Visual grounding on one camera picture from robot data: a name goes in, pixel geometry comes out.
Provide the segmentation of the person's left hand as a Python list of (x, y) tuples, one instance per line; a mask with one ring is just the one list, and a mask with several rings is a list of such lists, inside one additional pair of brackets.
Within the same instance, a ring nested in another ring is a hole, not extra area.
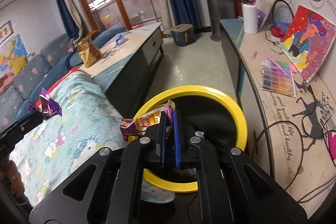
[(9, 161), (9, 166), (1, 167), (1, 181), (7, 177), (10, 181), (10, 190), (13, 195), (20, 197), (25, 192), (25, 187), (21, 180), (21, 175), (18, 172), (15, 162)]

